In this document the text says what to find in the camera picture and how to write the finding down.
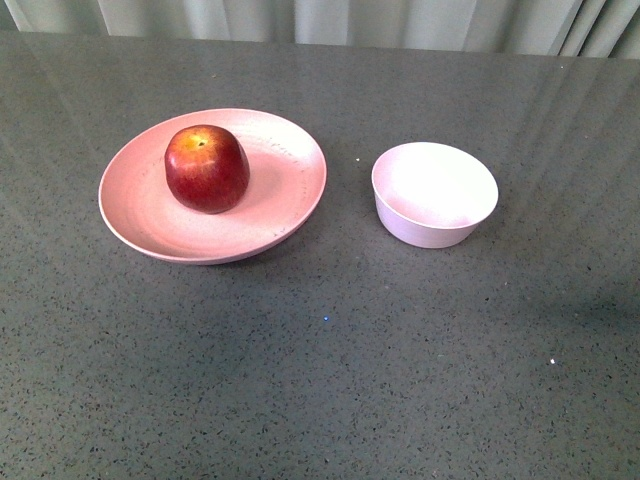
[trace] white bowl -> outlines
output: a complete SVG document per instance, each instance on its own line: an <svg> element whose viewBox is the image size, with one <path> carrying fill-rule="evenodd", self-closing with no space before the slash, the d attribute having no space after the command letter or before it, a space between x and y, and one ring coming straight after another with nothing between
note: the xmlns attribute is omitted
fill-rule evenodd
<svg viewBox="0 0 640 480"><path fill-rule="evenodd" d="M371 181L382 224L422 248L467 238L498 203L498 185L480 161L439 143L407 143L386 151Z"/></svg>

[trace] red apple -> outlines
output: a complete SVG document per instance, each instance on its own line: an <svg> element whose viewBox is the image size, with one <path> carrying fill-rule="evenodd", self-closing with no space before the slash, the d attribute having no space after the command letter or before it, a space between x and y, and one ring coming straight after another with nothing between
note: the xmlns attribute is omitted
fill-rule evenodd
<svg viewBox="0 0 640 480"><path fill-rule="evenodd" d="M167 184L187 207L220 213L235 207L249 185L249 162L238 139L214 125L176 133L164 154Z"/></svg>

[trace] table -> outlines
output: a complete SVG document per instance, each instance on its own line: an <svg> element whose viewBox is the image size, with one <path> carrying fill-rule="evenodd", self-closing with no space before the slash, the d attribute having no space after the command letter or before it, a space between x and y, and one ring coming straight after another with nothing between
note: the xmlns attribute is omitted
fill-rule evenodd
<svg viewBox="0 0 640 480"><path fill-rule="evenodd" d="M0 476L640 475L640 62L0 33ZM101 219L131 138L267 111L323 149L292 237L218 266ZM498 207L423 250L370 174L480 159Z"/></svg>

